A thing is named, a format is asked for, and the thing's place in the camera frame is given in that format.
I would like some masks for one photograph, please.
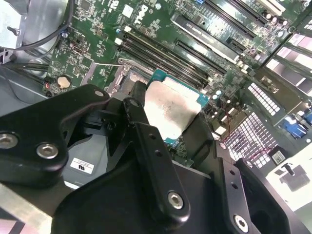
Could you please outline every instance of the motherboard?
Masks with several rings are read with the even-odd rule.
[[[212,120],[226,99],[239,104],[237,91],[296,30],[306,7],[300,0],[75,0],[44,91],[90,83],[129,94],[135,81],[148,84],[161,71],[205,95],[202,112]],[[219,119],[229,122],[229,114]],[[184,160],[181,141],[170,147]]]

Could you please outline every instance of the black expansion slot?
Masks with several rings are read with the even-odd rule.
[[[180,48],[185,50],[187,53],[191,54],[192,56],[194,56],[195,58],[200,60],[202,63],[204,63],[207,66],[211,67],[212,69],[214,69],[220,75],[224,76],[226,74],[226,70],[225,69],[220,67],[217,63],[215,63],[214,61],[210,60],[209,58],[203,56],[198,51],[194,50],[192,47],[187,45],[185,42],[183,42],[181,40],[178,40],[176,42],[176,46],[179,46]]]
[[[263,18],[259,13],[251,9],[246,3],[240,0],[225,0],[227,3],[235,7],[239,12],[247,16],[250,20],[252,20],[255,24],[260,27],[264,27],[264,25],[268,22],[265,18]]]
[[[164,72],[181,79],[182,81],[186,82],[196,89],[202,86],[200,81],[194,79],[191,76],[188,76],[179,67],[174,66],[173,64],[162,59],[161,57],[152,55],[151,52],[146,49],[146,47],[140,44],[132,43],[127,40],[119,47],[136,60],[139,60],[154,69],[161,69]]]
[[[237,31],[239,31],[241,34],[246,36],[247,38],[253,40],[256,37],[256,34],[242,25],[240,22],[232,18],[228,13],[223,11],[220,7],[218,7],[216,4],[211,2],[210,0],[205,0],[205,6],[215,15],[223,19],[225,22],[227,22],[230,26],[235,28]]]
[[[181,56],[173,54],[172,52],[170,52],[170,54],[168,55],[130,32],[125,34],[125,37],[128,43],[138,46],[138,48],[144,50],[145,53],[149,54],[152,57],[156,57],[159,61],[166,63],[169,66],[173,65],[179,68],[181,72],[188,74],[191,79],[196,79],[200,83],[203,83],[203,81],[204,83],[208,82],[208,75],[204,71],[197,67],[194,67],[193,64],[189,63]]]
[[[239,54],[243,53],[246,50],[246,47],[243,46],[241,43],[239,43],[237,40],[233,38],[228,38],[226,42],[229,44],[229,46],[234,49]]]

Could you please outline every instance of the white sticker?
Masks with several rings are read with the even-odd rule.
[[[122,14],[128,18],[131,17],[133,12],[133,8],[131,6],[128,6],[127,4],[125,4],[125,7],[123,8]]]
[[[93,164],[90,164],[88,162],[82,161],[78,158],[74,158],[72,163],[70,164],[71,167],[83,171],[85,173],[91,174],[94,168]]]
[[[272,159],[274,160],[274,162],[278,165],[280,164],[282,161],[284,161],[286,158],[285,156],[280,152],[277,151],[273,156]]]

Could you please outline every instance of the metal bracket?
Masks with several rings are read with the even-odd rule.
[[[109,95],[85,85],[0,118],[0,181],[31,187],[57,182],[78,120]]]

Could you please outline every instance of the ventilation grille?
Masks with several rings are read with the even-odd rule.
[[[280,110],[277,104],[272,101],[272,99],[269,98],[268,95],[266,95],[255,83],[252,83],[248,89],[271,114],[271,116],[274,116],[276,112]]]
[[[268,152],[277,143],[255,113],[244,120],[225,140],[233,160],[243,157],[249,159],[258,168],[271,159]]]

